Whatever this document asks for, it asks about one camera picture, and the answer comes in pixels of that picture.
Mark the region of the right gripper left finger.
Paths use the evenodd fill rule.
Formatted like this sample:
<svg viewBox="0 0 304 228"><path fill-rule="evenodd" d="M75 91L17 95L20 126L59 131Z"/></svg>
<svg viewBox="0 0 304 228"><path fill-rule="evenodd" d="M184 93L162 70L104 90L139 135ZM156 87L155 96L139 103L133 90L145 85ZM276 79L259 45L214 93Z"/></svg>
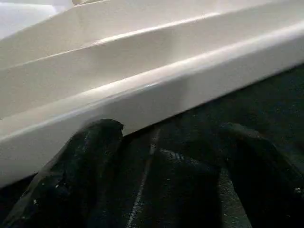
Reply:
<svg viewBox="0 0 304 228"><path fill-rule="evenodd" d="M76 132L36 174L4 219L4 228L83 228L124 125L101 119Z"/></svg>

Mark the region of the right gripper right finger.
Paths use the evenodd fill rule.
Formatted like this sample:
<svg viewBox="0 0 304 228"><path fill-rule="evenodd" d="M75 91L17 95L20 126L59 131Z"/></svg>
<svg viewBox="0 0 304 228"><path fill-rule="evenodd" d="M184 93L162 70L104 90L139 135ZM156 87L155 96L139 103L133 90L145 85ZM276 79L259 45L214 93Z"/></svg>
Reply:
<svg viewBox="0 0 304 228"><path fill-rule="evenodd" d="M214 146L254 228L304 226L304 172L269 137L247 126L214 124Z"/></svg>

